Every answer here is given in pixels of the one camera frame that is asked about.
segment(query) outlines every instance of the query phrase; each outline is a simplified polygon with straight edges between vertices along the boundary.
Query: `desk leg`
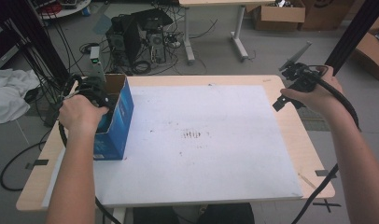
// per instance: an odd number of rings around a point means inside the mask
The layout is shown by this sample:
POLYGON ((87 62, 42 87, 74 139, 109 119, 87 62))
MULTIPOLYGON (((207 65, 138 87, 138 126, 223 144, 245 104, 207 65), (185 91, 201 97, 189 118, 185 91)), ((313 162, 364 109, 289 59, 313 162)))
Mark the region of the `desk leg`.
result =
POLYGON ((124 224, 126 215, 126 207, 114 208, 113 217, 116 218, 120 223, 124 224))
POLYGON ((242 62, 248 58, 248 54, 246 52, 246 49, 245 49, 245 47, 243 47, 243 44, 239 39, 240 30, 242 28, 243 16, 245 15, 245 8, 246 8, 246 6, 240 6, 239 7, 238 21, 236 23, 236 31, 231 32, 233 43, 235 44, 235 46, 238 48, 238 50, 240 52, 240 55, 242 57, 241 58, 242 62))
POLYGON ((192 47, 190 46, 190 20, 189 20, 189 7, 185 8, 185 14, 184 14, 184 47, 186 48, 187 52, 187 59, 188 59, 188 64, 191 65, 195 62, 195 56, 193 55, 192 47))

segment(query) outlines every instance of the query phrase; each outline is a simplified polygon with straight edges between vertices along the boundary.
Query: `wooden table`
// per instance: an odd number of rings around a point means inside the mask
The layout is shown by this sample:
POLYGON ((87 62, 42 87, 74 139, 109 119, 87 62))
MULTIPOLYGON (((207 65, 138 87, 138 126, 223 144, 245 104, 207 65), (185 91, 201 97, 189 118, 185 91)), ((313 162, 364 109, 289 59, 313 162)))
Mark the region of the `wooden table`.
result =
POLYGON ((201 6, 225 6, 225 5, 239 5, 236 29, 231 32, 232 40, 236 48, 239 50, 241 55, 241 61, 243 62, 248 58, 246 49, 243 47, 241 40, 239 39, 240 30, 242 27, 242 20, 245 14, 246 5, 249 4, 268 4, 273 3, 270 0, 179 0, 180 6, 185 9, 185 31, 184 31, 184 46, 187 52, 188 64, 193 64, 195 62, 195 56, 193 55, 192 46, 190 45, 190 7, 201 7, 201 6))
MULTIPOLYGON (((128 77, 130 86, 189 86, 207 85, 261 85, 265 89, 269 102, 272 104, 280 96, 279 90, 284 88, 278 76, 167 76, 167 77, 128 77)), ((316 154, 312 142, 302 122, 291 104, 281 111, 274 112, 283 140, 288 149, 294 169, 298 174, 303 198, 306 199, 324 179, 317 176, 315 170, 324 170, 316 154)), ((51 131, 48 142, 41 152, 40 160, 49 160, 47 165, 35 166, 26 186, 17 202, 21 211, 43 210, 41 206, 56 160, 61 153, 63 143, 57 125, 51 131)), ((318 195, 319 198, 333 197, 335 191, 332 184, 318 195)))

